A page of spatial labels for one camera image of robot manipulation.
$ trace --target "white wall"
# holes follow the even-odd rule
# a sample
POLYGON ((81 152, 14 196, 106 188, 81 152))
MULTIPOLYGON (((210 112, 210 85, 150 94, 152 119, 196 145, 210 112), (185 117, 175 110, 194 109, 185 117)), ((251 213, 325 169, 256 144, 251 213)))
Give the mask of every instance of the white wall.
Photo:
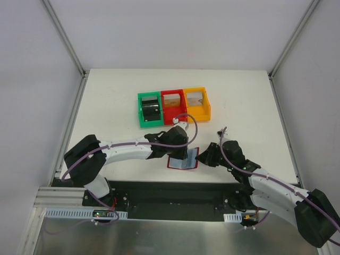
POLYGON ((271 71, 311 0, 51 0, 85 69, 271 71))
POLYGON ((339 0, 321 2, 274 85, 305 186, 323 190, 340 214, 339 13, 339 0))
POLYGON ((0 8, 0 254, 15 254, 80 76, 38 0, 0 8))

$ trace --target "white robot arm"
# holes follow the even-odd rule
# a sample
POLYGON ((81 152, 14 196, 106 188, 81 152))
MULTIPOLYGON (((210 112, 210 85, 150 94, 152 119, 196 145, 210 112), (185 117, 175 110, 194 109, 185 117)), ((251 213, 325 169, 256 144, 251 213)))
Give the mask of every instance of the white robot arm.
POLYGON ((208 166, 228 168, 235 179, 244 184, 243 197, 238 199, 245 203, 240 209, 247 209, 249 205, 267 209, 297 227, 307 242, 322 247, 337 231, 334 223, 340 224, 340 218, 326 195, 320 190, 308 191, 270 175, 260 165, 245 158, 237 141, 224 139, 225 131, 217 132, 219 145, 212 142, 196 159, 208 166))
POLYGON ((62 179, 69 173, 73 185, 83 186, 101 199, 111 192, 107 180, 99 174, 103 166, 128 159, 152 159, 164 155, 186 159, 187 129, 187 122, 178 122, 167 132, 146 134, 142 138, 120 142, 99 141, 95 135, 88 135, 65 154, 68 170, 62 179))

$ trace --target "black object in bin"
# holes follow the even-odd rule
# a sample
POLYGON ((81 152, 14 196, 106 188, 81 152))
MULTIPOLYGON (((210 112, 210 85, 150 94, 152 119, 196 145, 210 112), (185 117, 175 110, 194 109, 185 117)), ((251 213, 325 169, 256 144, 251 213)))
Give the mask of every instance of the black object in bin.
POLYGON ((141 101, 144 121, 159 121, 160 107, 157 97, 144 97, 141 101))

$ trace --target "white tabletop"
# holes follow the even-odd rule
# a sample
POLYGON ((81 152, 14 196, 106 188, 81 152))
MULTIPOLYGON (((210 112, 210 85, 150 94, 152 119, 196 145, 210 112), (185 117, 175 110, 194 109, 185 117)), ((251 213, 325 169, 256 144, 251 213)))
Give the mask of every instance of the white tabletop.
MULTIPOLYGON (((295 171, 284 137, 273 92, 265 71, 92 69, 81 100, 69 149, 88 134, 99 140, 120 141, 169 126, 141 129, 137 93, 205 87, 211 104, 211 121, 199 123, 190 146, 203 152, 218 142, 216 132, 228 126, 228 138, 237 140, 246 158, 286 182, 296 183, 295 171)), ((187 131, 194 134, 194 124, 187 131)), ((182 171, 167 168, 167 156, 127 160, 105 166, 108 180, 236 182, 224 167, 182 171)), ((66 171, 64 164, 62 174, 66 171)))

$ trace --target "cable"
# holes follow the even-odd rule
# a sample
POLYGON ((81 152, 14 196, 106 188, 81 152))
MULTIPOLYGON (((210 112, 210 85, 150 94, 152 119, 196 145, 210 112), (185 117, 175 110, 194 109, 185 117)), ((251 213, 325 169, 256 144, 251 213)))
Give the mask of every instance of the cable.
POLYGON ((116 216, 117 218, 116 219, 113 219, 111 220, 110 222, 106 222, 106 223, 102 223, 102 222, 96 222, 95 224, 96 225, 100 225, 100 226, 105 226, 105 225, 111 225, 112 223, 115 223, 116 221, 119 220, 119 214, 116 212, 116 210, 110 206, 108 206, 107 204, 101 202, 91 191, 88 190, 88 192, 90 193, 91 196, 93 196, 93 198, 98 202, 100 203, 102 206, 106 207, 107 209, 109 209, 110 211, 112 211, 116 216))
MULTIPOLYGON (((156 146, 161 146, 161 147, 168 147, 168 148, 181 148, 181 147, 185 147, 185 146, 188 146, 189 144, 191 144, 197 137, 197 134, 198 134, 198 126, 197 126, 197 122, 195 120, 195 118, 188 114, 188 113, 181 113, 181 114, 178 114, 175 118, 179 118, 181 116, 188 116, 190 118, 192 118, 194 124, 195 124, 195 135, 193 136, 193 138, 185 143, 185 144, 181 144, 181 145, 170 145, 170 144, 163 144, 163 143, 156 143, 156 142, 139 142, 138 144, 139 145, 156 145, 156 146)), ((136 145, 135 142, 121 142, 121 143, 115 143, 115 144, 112 144, 112 145, 105 145, 105 146, 102 146, 102 147, 99 147, 99 148, 96 148, 88 153, 86 153, 84 156, 82 156, 80 159, 78 159, 72 166, 70 166, 70 168, 64 173, 64 175, 61 177, 61 181, 62 182, 65 182, 65 178, 67 176, 67 174, 69 174, 72 169, 74 169, 80 162, 82 162, 84 159, 86 159, 87 157, 89 157, 90 155, 100 151, 100 150, 105 150, 105 149, 108 149, 108 148, 114 148, 114 147, 118 147, 118 146, 128 146, 128 145, 136 145)))
MULTIPOLYGON (((185 144, 181 144, 181 145, 170 145, 170 144, 163 144, 163 143, 156 143, 156 142, 139 142, 138 144, 139 145, 156 145, 156 146, 162 146, 162 147, 169 147, 169 148, 180 148, 180 147, 185 147, 185 146, 188 146, 189 144, 191 144, 197 137, 197 134, 198 134, 198 125, 197 125, 197 121, 195 120, 195 118, 190 115, 190 114, 187 114, 187 113, 181 113, 181 114, 178 114, 175 118, 179 118, 181 116, 188 116, 190 118, 192 118, 194 124, 195 124, 195 134, 193 136, 193 138, 185 143, 185 144)), ((65 178, 67 176, 67 174, 69 174, 72 169, 74 169, 80 162, 82 162, 84 159, 86 159, 87 157, 89 157, 90 155, 100 151, 100 150, 104 150, 104 149, 108 149, 108 148, 114 148, 114 147, 118 147, 118 146, 128 146, 128 145, 136 145, 135 142, 122 142, 122 143, 116 143, 116 144, 112 144, 112 145, 106 145, 106 146, 102 146, 102 147, 99 147, 99 148, 96 148, 88 153, 86 153, 84 156, 82 156, 80 159, 78 159, 72 166, 70 166, 70 168, 64 173, 64 175, 62 176, 61 178, 61 181, 62 182, 66 182, 65 178)), ((90 193, 90 195, 98 202, 100 203, 102 206, 108 208, 110 211, 112 211, 116 216, 117 218, 114 219, 114 220, 111 220, 110 222, 108 223, 101 223, 101 222, 96 222, 95 224, 96 225, 110 225, 116 221, 119 220, 119 214, 114 210, 112 209, 112 207, 109 207, 108 205, 106 205, 105 203, 101 202, 91 191, 88 190, 88 192, 90 193)))
POLYGON ((259 222, 257 222, 255 225, 253 225, 251 227, 243 227, 243 228, 238 229, 234 232, 231 232, 231 234, 236 234, 236 233, 241 232, 243 230, 255 230, 255 228, 257 226, 261 225, 268 218, 269 215, 270 215, 270 211, 267 211, 266 215, 259 222))
POLYGON ((234 200, 237 200, 237 198, 230 197, 230 198, 229 198, 229 201, 228 201, 228 205, 229 205, 232 209, 234 209, 234 210, 236 210, 236 211, 240 211, 240 212, 242 212, 242 213, 245 213, 245 212, 247 211, 247 209, 238 208, 238 207, 234 204, 234 200))
POLYGON ((62 234, 62 233, 64 233, 64 232, 67 232, 67 231, 69 231, 69 230, 71 230, 71 229, 73 229, 73 228, 75 228, 75 227, 77 227, 77 226, 79 226, 79 225, 81 225, 81 224, 83 224, 83 223, 85 223, 85 222, 90 222, 90 221, 91 221, 91 219, 84 219, 84 220, 82 220, 82 221, 80 221, 80 222, 78 222, 78 223, 74 224, 73 226, 68 227, 68 228, 66 228, 66 229, 60 230, 60 231, 58 231, 58 232, 50 232, 50 231, 48 231, 48 230, 46 229, 47 219, 48 219, 48 218, 45 219, 45 221, 44 221, 44 223, 43 223, 43 225, 42 225, 42 230, 43 230, 44 232, 46 232, 47 234, 49 234, 49 235, 59 235, 59 234, 62 234))
POLYGON ((335 242, 334 240, 332 240, 332 239, 329 239, 329 242, 331 242, 331 243, 333 243, 333 244, 335 244, 335 245, 337 245, 337 246, 340 246, 340 243, 338 243, 338 242, 335 242))
POLYGON ((221 136, 220 136, 220 140, 219 140, 219 147, 220 147, 220 150, 221 150, 221 153, 222 153, 222 156, 224 157, 224 159, 228 162, 229 165, 231 165, 234 169, 236 169, 237 171, 241 172, 241 173, 244 173, 244 174, 249 174, 249 175, 255 175, 255 176, 259 176, 259 177, 262 177, 262 178, 267 178, 283 187, 285 187, 286 189, 288 189, 289 191, 293 192, 294 194, 296 194, 297 196, 299 196, 300 198, 304 199, 308 204, 310 204, 312 207, 314 207, 314 209, 316 209, 317 211, 319 211, 322 215, 324 215, 333 225, 334 227, 340 232, 340 226, 336 223, 335 220, 333 220, 327 213, 325 213, 320 207, 318 207, 315 203, 313 203, 312 201, 310 201, 307 197, 305 197, 303 194, 301 194, 299 191, 295 191, 293 188, 291 188, 290 186, 288 186, 286 183, 276 179, 276 178, 273 178, 271 176, 267 176, 267 175, 264 175, 264 174, 259 174, 259 173, 253 173, 253 172, 248 172, 248 171, 245 171, 245 170, 242 170, 240 168, 238 168, 237 166, 235 166, 233 163, 230 162, 230 160, 226 157, 226 155, 224 154, 224 151, 223 151, 223 136, 224 136, 224 133, 225 131, 227 130, 227 127, 225 127, 223 130, 222 130, 222 133, 221 133, 221 136))

